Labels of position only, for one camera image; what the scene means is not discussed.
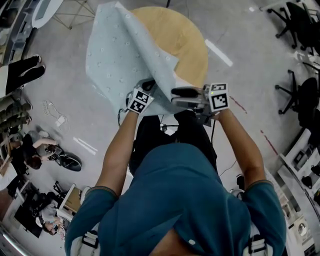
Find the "backpack strap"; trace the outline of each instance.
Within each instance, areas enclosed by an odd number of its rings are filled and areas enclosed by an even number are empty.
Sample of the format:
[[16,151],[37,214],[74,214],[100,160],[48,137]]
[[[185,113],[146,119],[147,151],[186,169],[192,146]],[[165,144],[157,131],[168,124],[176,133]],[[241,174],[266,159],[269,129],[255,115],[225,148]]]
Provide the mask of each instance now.
[[100,256],[100,244],[98,239],[99,223],[92,230],[73,240],[71,256]]
[[272,256],[273,248],[265,242],[255,224],[250,226],[250,239],[244,248],[242,256]]

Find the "office chair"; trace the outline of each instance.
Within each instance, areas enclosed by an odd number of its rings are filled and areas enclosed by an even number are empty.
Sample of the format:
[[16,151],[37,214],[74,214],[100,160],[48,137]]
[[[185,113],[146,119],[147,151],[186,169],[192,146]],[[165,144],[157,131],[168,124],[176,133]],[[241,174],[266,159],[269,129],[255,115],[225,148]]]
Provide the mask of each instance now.
[[[303,64],[320,71],[316,67],[309,63],[303,62]],[[291,95],[289,103],[284,110],[279,110],[279,115],[284,115],[290,108],[298,112],[298,119],[302,127],[309,126],[309,120],[311,111],[318,106],[319,103],[319,89],[317,79],[314,77],[308,78],[303,82],[302,86],[297,86],[296,76],[292,70],[288,70],[288,73],[292,75],[292,91],[289,91],[279,85],[275,85],[276,90],[284,91]]]
[[290,16],[284,7],[280,8],[280,11],[284,12],[285,17],[276,12],[274,9],[268,9],[267,11],[268,13],[275,13],[286,24],[286,27],[283,29],[283,31],[275,35],[276,38],[280,38],[287,31],[290,31],[294,42],[292,48],[295,49],[297,47],[298,39],[302,44],[301,50],[305,51],[308,47],[310,47],[310,54],[314,55],[313,47],[315,47],[316,50],[320,49],[319,22],[316,22],[311,17],[306,4],[302,4],[303,8],[292,2],[287,2],[286,6],[289,9]]

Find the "round wooden table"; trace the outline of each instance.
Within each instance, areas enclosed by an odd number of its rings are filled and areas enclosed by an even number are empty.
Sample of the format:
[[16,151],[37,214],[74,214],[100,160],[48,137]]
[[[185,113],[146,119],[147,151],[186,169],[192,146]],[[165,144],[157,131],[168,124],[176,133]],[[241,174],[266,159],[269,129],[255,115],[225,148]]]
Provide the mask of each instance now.
[[208,50],[199,29],[179,12],[167,8],[142,7],[132,13],[161,49],[179,59],[176,74],[202,88],[208,71]]

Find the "hair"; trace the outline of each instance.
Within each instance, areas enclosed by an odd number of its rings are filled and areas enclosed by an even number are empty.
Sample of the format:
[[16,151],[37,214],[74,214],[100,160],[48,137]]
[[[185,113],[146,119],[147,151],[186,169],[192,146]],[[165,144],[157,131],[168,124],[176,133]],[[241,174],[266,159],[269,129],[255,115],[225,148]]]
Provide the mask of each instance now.
[[48,230],[48,229],[47,229],[46,223],[48,223],[48,222],[45,222],[45,223],[43,223],[43,225],[42,225],[43,231],[46,232],[46,233],[48,233],[48,234],[50,234],[51,236],[54,236],[56,233],[51,233],[51,230]]
[[35,170],[39,170],[42,165],[40,157],[37,157],[37,156],[31,157],[25,162],[28,166],[30,166],[31,168],[33,168]]

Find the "teal t-shirt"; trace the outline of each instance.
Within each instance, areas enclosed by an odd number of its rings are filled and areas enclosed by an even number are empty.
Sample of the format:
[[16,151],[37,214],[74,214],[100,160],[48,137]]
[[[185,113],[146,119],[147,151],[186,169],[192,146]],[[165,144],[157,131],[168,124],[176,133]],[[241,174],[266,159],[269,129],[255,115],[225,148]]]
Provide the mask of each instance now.
[[208,159],[190,144],[153,149],[120,196],[93,187],[70,223],[65,251],[97,223],[102,256],[149,255],[171,229],[198,255],[241,256],[253,222],[273,255],[286,242],[286,223],[270,182],[252,184],[242,200],[230,194]]

